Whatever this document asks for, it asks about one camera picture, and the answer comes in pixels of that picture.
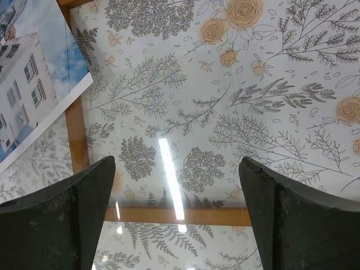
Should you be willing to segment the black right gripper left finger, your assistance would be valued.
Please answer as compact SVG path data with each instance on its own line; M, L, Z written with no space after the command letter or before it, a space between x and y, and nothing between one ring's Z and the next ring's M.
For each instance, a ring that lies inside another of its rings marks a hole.
M91 269L115 176L107 156L1 204L1 269Z

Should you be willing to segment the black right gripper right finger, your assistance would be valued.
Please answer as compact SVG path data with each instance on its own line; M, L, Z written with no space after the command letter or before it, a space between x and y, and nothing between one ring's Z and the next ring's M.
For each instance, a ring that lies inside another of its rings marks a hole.
M277 173L238 168L263 269L359 269L359 203Z

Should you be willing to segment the clear glass pane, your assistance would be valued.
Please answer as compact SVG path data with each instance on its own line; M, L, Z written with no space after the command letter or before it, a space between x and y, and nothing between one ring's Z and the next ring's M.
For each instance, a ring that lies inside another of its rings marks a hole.
M112 206L243 206L250 157L359 200L358 1L89 1L71 11L94 84L91 161Z

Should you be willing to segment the wooden picture frame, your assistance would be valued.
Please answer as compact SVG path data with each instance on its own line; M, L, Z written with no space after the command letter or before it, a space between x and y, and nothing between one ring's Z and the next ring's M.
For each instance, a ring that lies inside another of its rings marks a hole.
M61 1L94 76L83 147L114 144L126 181L148 181L130 221L183 221L245 201L238 167L273 142L257 119L273 106L254 53L276 37L268 1Z

